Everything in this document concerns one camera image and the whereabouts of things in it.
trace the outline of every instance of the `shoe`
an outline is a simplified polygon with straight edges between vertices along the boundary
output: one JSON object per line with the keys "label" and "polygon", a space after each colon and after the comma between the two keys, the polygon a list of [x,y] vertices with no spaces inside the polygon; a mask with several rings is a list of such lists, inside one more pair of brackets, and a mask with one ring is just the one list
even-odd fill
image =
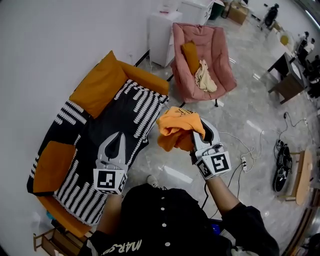
{"label": "shoe", "polygon": [[146,183],[148,183],[149,185],[151,185],[154,188],[160,189],[159,184],[158,184],[158,180],[153,175],[149,175],[146,178]]}

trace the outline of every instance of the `pink armchair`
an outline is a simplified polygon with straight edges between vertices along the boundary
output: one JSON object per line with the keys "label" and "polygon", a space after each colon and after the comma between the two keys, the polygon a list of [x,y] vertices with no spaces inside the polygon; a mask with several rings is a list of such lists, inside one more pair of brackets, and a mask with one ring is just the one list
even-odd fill
{"label": "pink armchair", "polygon": [[[184,102],[218,99],[237,86],[229,64],[228,48],[224,29],[191,25],[173,24],[175,58],[171,64],[175,82]],[[215,92],[205,92],[195,83],[188,64],[181,51],[181,45],[194,41],[199,60],[205,60],[212,80],[217,86]]]}

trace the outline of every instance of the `white wall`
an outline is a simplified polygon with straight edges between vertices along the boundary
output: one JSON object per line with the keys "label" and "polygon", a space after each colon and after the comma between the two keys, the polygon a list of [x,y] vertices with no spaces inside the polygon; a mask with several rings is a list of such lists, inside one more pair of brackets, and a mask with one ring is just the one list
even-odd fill
{"label": "white wall", "polygon": [[35,254],[34,212],[45,211],[26,184],[56,114],[110,50],[128,63],[147,51],[156,7],[157,0],[0,2],[0,245],[10,256]]}
{"label": "white wall", "polygon": [[320,30],[293,0],[249,0],[249,7],[254,15],[261,19],[267,13],[268,8],[276,3],[279,4],[276,20],[284,30],[291,32],[296,39],[298,39],[298,34],[309,31],[310,39],[315,39],[314,51],[308,59],[313,59],[315,55],[320,54]]}

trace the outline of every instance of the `wooden table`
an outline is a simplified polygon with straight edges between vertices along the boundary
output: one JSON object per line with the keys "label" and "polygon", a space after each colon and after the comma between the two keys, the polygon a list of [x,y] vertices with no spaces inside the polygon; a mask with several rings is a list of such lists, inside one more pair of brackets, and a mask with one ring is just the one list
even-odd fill
{"label": "wooden table", "polygon": [[279,195],[280,198],[285,198],[286,201],[294,201],[297,205],[302,205],[309,191],[310,176],[313,168],[312,155],[309,150],[301,151],[300,153],[291,152],[291,155],[299,155],[299,165],[295,177],[293,189],[290,195]]}
{"label": "wooden table", "polygon": [[[280,102],[283,104],[288,100],[292,99],[294,96],[301,93],[308,85],[308,81],[303,75],[303,68],[300,65],[298,60],[293,60],[291,63],[292,57],[290,57],[286,52],[268,69],[270,72],[273,69],[276,69],[283,80],[276,84],[268,92],[277,91],[280,93],[284,100]],[[300,77],[295,73],[292,64],[294,64],[300,73]]]}

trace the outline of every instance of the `orange sofa armrest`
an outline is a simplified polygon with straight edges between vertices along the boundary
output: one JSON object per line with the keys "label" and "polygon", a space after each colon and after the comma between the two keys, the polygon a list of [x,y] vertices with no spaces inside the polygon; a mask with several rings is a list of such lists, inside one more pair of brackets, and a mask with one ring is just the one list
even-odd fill
{"label": "orange sofa armrest", "polygon": [[91,226],[88,226],[77,220],[70,213],[68,213],[53,196],[37,196],[38,200],[47,209],[47,211],[68,231],[77,236],[83,237]]}
{"label": "orange sofa armrest", "polygon": [[119,61],[119,63],[129,79],[137,82],[144,88],[162,95],[168,95],[169,83],[166,80],[125,62]]}

